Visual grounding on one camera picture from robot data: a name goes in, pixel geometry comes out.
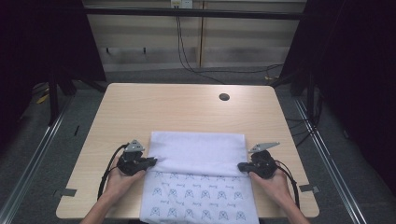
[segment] printed animal pattern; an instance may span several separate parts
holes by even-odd
[[[252,203],[252,194],[241,188],[250,181],[247,177],[148,172],[146,178],[150,185],[145,186],[144,201],[149,203],[144,204],[149,205],[142,204],[143,221],[258,223],[257,215],[253,220],[247,218],[252,211],[247,211],[251,206],[246,204]]]

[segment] person's left hand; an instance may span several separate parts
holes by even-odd
[[[111,168],[117,166],[117,162],[120,157],[116,157],[111,165]],[[119,168],[114,168],[111,170],[110,174],[108,174],[108,180],[106,184],[104,195],[107,195],[111,198],[113,203],[117,202],[128,189],[132,186],[132,184],[142,178],[145,175],[146,171],[142,170],[137,172],[134,175],[125,175]]]

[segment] folded white cloth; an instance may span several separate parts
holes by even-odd
[[[245,136],[236,133],[154,132],[140,219],[147,223],[259,223]]]

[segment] black horizontal bar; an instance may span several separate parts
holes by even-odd
[[[156,7],[39,7],[45,12],[85,13],[93,15],[138,15],[138,16],[176,16],[176,17],[206,17],[206,18],[244,18],[299,21],[318,16],[295,12],[264,12],[235,11],[188,8],[156,8]]]

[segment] wooden table top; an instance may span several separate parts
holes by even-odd
[[[222,93],[230,99],[220,100]],[[247,149],[257,143],[280,142],[269,149],[271,155],[289,167],[298,186],[309,184],[273,88],[115,83],[107,88],[67,184],[67,189],[77,190],[76,195],[62,197],[57,216],[84,218],[96,202],[101,177],[114,151],[136,139],[146,147],[146,156],[153,131],[242,133]],[[134,183],[107,217],[139,218],[143,182]],[[259,217],[284,217],[255,183],[253,190]],[[299,194],[303,213],[317,216],[313,192]]]

